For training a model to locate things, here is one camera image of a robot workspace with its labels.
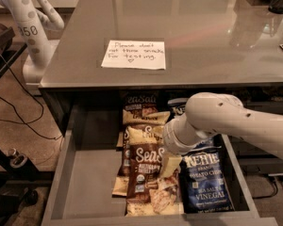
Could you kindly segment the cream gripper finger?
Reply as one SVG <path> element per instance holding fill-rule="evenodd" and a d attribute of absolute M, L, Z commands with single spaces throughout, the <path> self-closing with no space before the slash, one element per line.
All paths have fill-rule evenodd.
<path fill-rule="evenodd" d="M 162 164 L 160 177 L 167 178 L 173 175 L 174 171 L 179 167 L 181 156 L 170 152 L 165 152 L 162 156 Z"/>

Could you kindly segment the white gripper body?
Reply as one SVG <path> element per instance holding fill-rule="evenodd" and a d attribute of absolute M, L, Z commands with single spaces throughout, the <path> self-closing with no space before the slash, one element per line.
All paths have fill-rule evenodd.
<path fill-rule="evenodd" d="M 208 126 L 203 113 L 185 112 L 165 124 L 162 134 L 164 147 L 173 154 L 186 154 L 215 136 Z"/>

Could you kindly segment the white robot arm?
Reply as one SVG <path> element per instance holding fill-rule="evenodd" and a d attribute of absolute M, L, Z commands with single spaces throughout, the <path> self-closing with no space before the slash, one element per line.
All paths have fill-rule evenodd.
<path fill-rule="evenodd" d="M 184 114 L 164 126 L 160 175 L 171 176 L 181 155 L 218 134 L 241 138 L 283 160 L 283 115 L 247 109 L 233 95 L 200 92 L 188 99 Z"/>

